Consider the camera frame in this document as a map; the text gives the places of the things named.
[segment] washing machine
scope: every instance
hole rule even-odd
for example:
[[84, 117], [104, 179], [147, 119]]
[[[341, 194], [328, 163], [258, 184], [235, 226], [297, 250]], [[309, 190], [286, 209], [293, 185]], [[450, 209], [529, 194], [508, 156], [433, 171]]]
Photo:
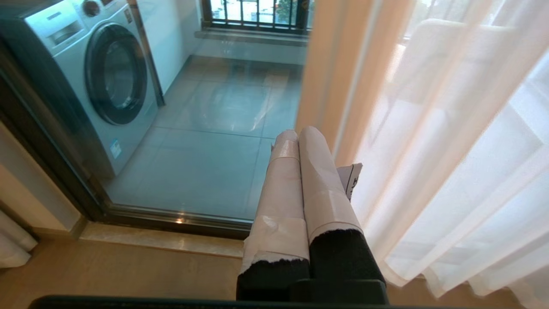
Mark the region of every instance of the washing machine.
[[15, 54], [49, 93], [53, 114], [80, 140], [91, 172], [115, 177], [158, 110], [132, 9], [125, 0], [42, 1], [18, 15], [4, 28], [7, 37], [25, 38]]

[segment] white wall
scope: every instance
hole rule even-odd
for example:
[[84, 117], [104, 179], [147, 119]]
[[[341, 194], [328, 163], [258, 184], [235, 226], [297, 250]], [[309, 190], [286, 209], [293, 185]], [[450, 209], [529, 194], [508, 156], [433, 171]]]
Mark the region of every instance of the white wall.
[[180, 0], [137, 0], [164, 94], [187, 60]]
[[33, 228], [70, 231], [80, 212], [0, 123], [0, 200]]

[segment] washing machine door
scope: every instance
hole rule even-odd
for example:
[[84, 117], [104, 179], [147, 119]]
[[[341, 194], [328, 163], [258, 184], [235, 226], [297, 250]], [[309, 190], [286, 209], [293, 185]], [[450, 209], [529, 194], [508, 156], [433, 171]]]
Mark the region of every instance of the washing machine door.
[[137, 38], [119, 24], [92, 35], [86, 52], [86, 84], [97, 113], [114, 125], [134, 120], [147, 91], [147, 65]]

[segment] tape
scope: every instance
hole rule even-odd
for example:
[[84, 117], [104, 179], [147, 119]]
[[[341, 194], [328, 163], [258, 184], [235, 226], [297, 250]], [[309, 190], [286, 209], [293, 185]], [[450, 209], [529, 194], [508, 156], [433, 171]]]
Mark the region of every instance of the tape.
[[286, 130], [277, 136], [269, 164], [279, 158], [294, 158], [299, 161], [298, 135], [295, 131]]
[[335, 229], [356, 229], [362, 232], [349, 199], [339, 191], [321, 191], [305, 202], [305, 220], [309, 243], [324, 232]]
[[250, 236], [244, 241], [241, 273], [257, 261], [309, 259], [299, 164], [298, 136], [277, 136]]
[[303, 128], [299, 152], [309, 243], [333, 229], [362, 232], [322, 133], [312, 126]]
[[244, 240], [240, 273], [257, 261], [309, 260], [305, 220], [275, 216], [257, 216], [250, 236]]

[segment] black base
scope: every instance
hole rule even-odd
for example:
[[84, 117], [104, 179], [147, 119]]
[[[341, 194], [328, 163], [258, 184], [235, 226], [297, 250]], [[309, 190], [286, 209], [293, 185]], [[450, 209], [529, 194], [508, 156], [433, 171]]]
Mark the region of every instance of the black base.
[[379, 280], [300, 280], [290, 287], [290, 301], [316, 304], [389, 304], [385, 284]]
[[385, 279], [364, 235], [358, 230], [332, 230], [313, 239], [309, 246], [311, 278], [322, 280]]
[[289, 301], [289, 286], [309, 277], [307, 260], [258, 261], [238, 276], [237, 300]]

